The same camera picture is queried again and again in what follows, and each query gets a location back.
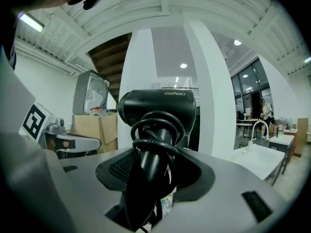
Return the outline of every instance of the wooden staircase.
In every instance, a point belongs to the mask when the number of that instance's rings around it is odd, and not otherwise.
[[[116,102],[119,101],[123,65],[131,36],[131,33],[121,35],[88,52],[97,72],[110,82],[109,92]]]

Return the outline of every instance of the black hair dryer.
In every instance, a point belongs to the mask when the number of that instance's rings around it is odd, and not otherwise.
[[[191,90],[133,90],[119,101],[118,111],[140,150],[124,194],[130,229],[136,231],[176,187],[175,145],[190,134],[196,105]]]

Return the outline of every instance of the metal railing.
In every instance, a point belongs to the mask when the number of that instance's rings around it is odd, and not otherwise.
[[[196,102],[196,105],[200,105],[200,93],[199,88],[189,88],[189,87],[162,87],[162,89],[174,89],[174,90],[191,90],[194,95],[194,99]]]

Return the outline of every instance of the black slot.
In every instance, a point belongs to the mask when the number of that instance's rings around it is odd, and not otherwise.
[[[242,193],[242,196],[256,217],[258,223],[262,222],[272,213],[270,208],[266,205],[257,192],[244,192]]]
[[[75,169],[78,169],[78,167],[75,166],[75,165],[70,165],[70,166],[65,166],[65,167],[63,167],[63,169],[64,169],[65,173],[68,173],[68,172],[70,172],[70,171],[73,171],[73,170],[75,170]]]

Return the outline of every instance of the cardboard box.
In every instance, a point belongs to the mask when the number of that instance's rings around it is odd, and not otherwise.
[[[118,114],[108,116],[73,115],[75,134],[100,139],[101,147],[97,153],[106,153],[118,149]]]

